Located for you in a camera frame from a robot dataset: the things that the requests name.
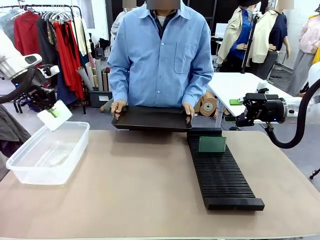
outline rolled paper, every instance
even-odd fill
[[[89,91],[93,91],[93,87],[92,84],[89,80],[89,77],[85,71],[85,69],[81,66],[78,68],[77,70],[78,74],[81,76],[82,80],[84,81],[84,84],[86,85],[86,87],[88,88]]]
[[[98,77],[97,77],[97,75],[93,75],[93,81],[94,81],[94,85],[97,87],[98,86]]]
[[[104,90],[104,84],[102,81],[101,59],[95,60],[95,67],[96,67],[96,76],[98,77],[99,91],[102,92]]]
[[[91,63],[87,62],[85,64],[85,68],[86,68],[86,71],[88,73],[88,78],[89,78],[89,80],[91,82],[92,87],[95,87],[94,74],[92,72]]]

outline green card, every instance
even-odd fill
[[[224,153],[227,138],[224,136],[201,136],[199,140],[200,153]]]
[[[238,99],[230,99],[230,105],[231,106],[241,106],[242,103],[239,103]]]

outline plastic bin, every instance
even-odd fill
[[[65,122],[56,131],[38,130],[6,162],[23,184],[62,185],[89,142],[87,122]]]

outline hand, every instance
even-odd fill
[[[111,105],[111,113],[115,116],[115,119],[119,120],[120,113],[122,109],[127,105],[125,100],[118,100],[112,103]]]
[[[290,48],[287,48],[286,49],[286,59],[289,59],[291,56],[291,49]]]
[[[213,115],[213,119],[214,119],[214,120],[217,120],[218,114],[219,114],[219,109],[216,108],[216,109],[215,109],[215,112],[214,112],[214,115]]]
[[[274,46],[274,45],[272,45],[272,44],[269,44],[269,51],[270,51],[270,52],[273,52],[273,51],[275,51],[275,50],[277,50],[276,46]]]
[[[241,43],[236,46],[236,49],[238,49],[238,50],[247,50],[247,48],[248,48],[248,45],[246,45],[244,43]]]
[[[318,51],[318,48],[316,46],[313,46],[311,53],[316,54]]]
[[[182,103],[182,106],[183,106],[183,108],[185,110],[185,113],[188,115],[187,118],[186,118],[186,123],[189,124],[192,121],[192,119],[194,118],[195,110],[191,106],[191,104],[189,104],[186,101],[184,101]]]

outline cardboard tube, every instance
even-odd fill
[[[97,87],[98,86],[98,77],[97,77],[97,75],[93,75],[93,81],[94,81],[94,85]]]
[[[203,116],[209,117],[211,116],[217,107],[217,100],[213,93],[206,91],[205,95],[201,100],[202,106],[200,107],[200,113]]]
[[[88,75],[86,74],[85,69],[81,66],[78,68],[77,70],[78,74],[81,76],[82,80],[84,81],[84,84],[86,85],[86,87],[88,88],[89,91],[93,91],[93,87],[92,84],[89,80]]]
[[[98,77],[99,91],[102,92],[104,90],[104,84],[102,82],[101,59],[95,60],[95,68],[96,68],[96,75]]]
[[[103,80],[103,89],[105,92],[108,92],[109,91],[109,88],[108,88],[108,76],[107,76],[107,73],[104,71],[102,73],[102,80]]]
[[[88,78],[91,82],[92,87],[95,87],[94,74],[92,73],[92,68],[90,62],[85,64],[86,71],[88,73]]]

